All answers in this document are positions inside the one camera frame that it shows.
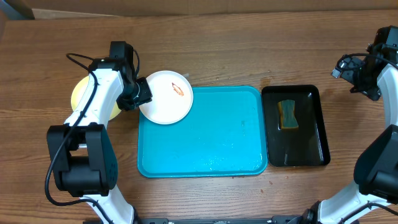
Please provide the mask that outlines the yellow plate with sauce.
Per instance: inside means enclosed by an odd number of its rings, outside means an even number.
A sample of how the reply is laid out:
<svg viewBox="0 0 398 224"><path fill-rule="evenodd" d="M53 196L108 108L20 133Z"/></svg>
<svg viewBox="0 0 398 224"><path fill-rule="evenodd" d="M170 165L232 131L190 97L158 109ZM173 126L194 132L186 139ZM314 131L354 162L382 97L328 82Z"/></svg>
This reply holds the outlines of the yellow plate with sauce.
<svg viewBox="0 0 398 224"><path fill-rule="evenodd" d="M85 77L85 78L81 79L74 87L74 89L72 91L71 99L70 99L70 103L71 103L71 107L72 107L73 111L77 108L77 106L86 90L88 81L89 81L89 77ZM115 117L117 117L117 115L120 112L121 112L121 110L118 108L117 104L115 103L109 119L110 120L114 119Z"/></svg>

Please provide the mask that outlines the green yellow sponge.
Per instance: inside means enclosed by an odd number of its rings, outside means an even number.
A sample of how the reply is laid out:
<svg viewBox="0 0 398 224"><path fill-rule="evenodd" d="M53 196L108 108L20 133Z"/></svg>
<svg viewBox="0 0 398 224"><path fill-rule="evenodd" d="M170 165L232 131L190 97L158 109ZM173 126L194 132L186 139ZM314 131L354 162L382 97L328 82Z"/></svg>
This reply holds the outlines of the green yellow sponge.
<svg viewBox="0 0 398 224"><path fill-rule="evenodd" d="M282 100L277 104L280 129L297 129L299 124L295 117L295 101Z"/></svg>

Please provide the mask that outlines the white plate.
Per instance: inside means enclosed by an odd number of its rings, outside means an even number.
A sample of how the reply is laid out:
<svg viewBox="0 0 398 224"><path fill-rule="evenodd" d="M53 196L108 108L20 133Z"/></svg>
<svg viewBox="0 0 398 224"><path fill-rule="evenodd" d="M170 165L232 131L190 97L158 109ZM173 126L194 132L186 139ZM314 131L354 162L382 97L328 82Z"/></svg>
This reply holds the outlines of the white plate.
<svg viewBox="0 0 398 224"><path fill-rule="evenodd" d="M183 119L193 104L193 89L181 74L170 70L146 78L152 101L140 105L141 113L157 124L173 124Z"/></svg>

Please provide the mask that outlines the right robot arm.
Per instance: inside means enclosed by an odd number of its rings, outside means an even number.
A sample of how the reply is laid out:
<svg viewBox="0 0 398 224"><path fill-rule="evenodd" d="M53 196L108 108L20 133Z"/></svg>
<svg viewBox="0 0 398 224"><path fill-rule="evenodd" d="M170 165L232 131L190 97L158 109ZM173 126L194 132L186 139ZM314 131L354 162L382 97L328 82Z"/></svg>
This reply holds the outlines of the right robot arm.
<svg viewBox="0 0 398 224"><path fill-rule="evenodd" d="M358 157L349 185L291 223L358 223L377 208L396 215L389 205L397 204L397 27L378 29L366 53L343 55L331 74L351 83L351 93L382 98L386 129Z"/></svg>

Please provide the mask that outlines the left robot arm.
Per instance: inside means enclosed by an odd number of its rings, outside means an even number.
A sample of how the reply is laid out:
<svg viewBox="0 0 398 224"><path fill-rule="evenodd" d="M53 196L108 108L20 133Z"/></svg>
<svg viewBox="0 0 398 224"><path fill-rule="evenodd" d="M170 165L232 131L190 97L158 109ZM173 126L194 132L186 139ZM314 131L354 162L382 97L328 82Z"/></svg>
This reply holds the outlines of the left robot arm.
<svg viewBox="0 0 398 224"><path fill-rule="evenodd" d="M84 69L88 82L77 107L47 131L45 196L58 207L87 203L101 223L140 223L116 184L118 160L107 133L114 106L128 111L152 99L146 79L137 76L140 59L94 58Z"/></svg>

